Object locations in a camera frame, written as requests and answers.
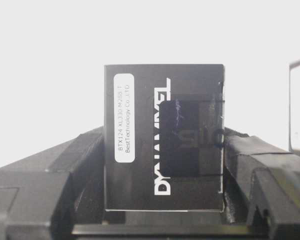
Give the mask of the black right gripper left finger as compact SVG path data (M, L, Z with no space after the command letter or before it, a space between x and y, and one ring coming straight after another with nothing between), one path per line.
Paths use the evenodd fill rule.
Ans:
M0 168L0 240L70 239L74 224L104 212L99 127Z

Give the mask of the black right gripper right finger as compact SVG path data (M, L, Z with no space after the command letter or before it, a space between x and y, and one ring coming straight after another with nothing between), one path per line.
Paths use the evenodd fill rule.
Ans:
M247 208L245 222L271 240L300 240L300 156L226 128L224 165Z

